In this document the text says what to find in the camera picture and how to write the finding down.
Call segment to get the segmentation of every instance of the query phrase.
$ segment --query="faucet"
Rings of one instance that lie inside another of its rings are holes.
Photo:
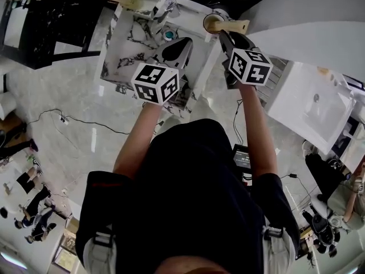
[[[159,0],[151,12],[153,19],[151,33],[158,34],[164,27],[167,17],[175,18],[179,15],[180,9],[176,0]]]

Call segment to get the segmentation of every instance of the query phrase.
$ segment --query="floor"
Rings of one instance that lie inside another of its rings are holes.
[[[91,43],[92,50],[100,49],[111,15],[110,10],[105,10],[100,16]],[[77,48],[57,46],[58,52],[65,50]],[[110,83],[98,79],[98,76],[94,78],[97,61],[97,57],[72,59],[55,62],[39,70],[19,65],[9,73],[8,81],[8,89],[18,101],[17,114],[28,123],[37,120],[43,111],[58,108],[63,115],[102,123],[115,131],[129,132],[141,111],[141,102],[115,92]],[[217,62],[192,113],[192,119],[215,116],[234,145],[238,140],[233,130],[233,118],[237,109],[236,100],[240,96],[238,91],[226,89],[223,78],[224,69]],[[210,106],[208,110],[204,107],[206,102]],[[37,157],[44,172],[43,181],[51,189],[58,210],[68,216],[67,195],[78,179],[93,170],[111,171],[126,136],[70,118],[66,125],[60,121],[59,115],[57,111],[42,114],[39,121],[30,124],[28,133],[39,147]],[[169,114],[162,114],[163,119],[167,117]],[[279,176],[297,174],[305,186],[304,189],[298,179],[285,177],[282,180],[298,224],[305,225],[299,212],[309,200],[306,191],[314,195],[319,189],[302,157],[303,139],[271,118],[267,118],[267,122],[276,147]],[[246,144],[242,106],[236,117],[236,126]]]

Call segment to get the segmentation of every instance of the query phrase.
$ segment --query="marble countertop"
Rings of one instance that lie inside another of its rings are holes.
[[[142,0],[142,7],[138,11],[123,9],[118,5],[112,17],[95,78],[114,84],[115,90],[122,95],[136,98],[130,84],[133,73],[140,62],[145,62],[165,43],[161,34],[152,35],[150,31],[150,14],[157,1]],[[205,42],[207,33],[202,26],[204,17],[215,10],[190,0],[177,0],[177,3],[180,16],[168,18],[164,28],[175,30],[180,38],[192,38],[193,51],[185,68],[184,80],[180,81],[180,91],[164,105],[164,109],[188,121],[221,52],[221,45],[216,37]]]

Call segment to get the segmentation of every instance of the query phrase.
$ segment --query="white sink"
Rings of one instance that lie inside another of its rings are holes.
[[[145,62],[155,50],[165,43],[162,33],[165,29],[177,32],[179,38],[190,37],[193,51],[185,68],[186,84],[180,81],[180,91],[164,108],[186,120],[192,112],[201,90],[220,52],[219,40],[215,37],[205,42],[206,32],[202,26],[204,17],[213,10],[189,0],[177,0],[181,14],[168,18],[163,31],[157,35],[150,32],[150,13],[158,0],[142,0],[138,11],[123,9],[115,11],[106,43],[99,59],[99,78],[116,85],[116,91],[135,98],[130,80],[140,62]]]
[[[328,154],[355,102],[342,74],[289,62],[265,110]]]

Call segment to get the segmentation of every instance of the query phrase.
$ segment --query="wooden spatula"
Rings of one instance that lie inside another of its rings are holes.
[[[207,29],[211,33],[219,33],[221,30],[234,31],[239,34],[246,34],[250,21],[213,21]]]

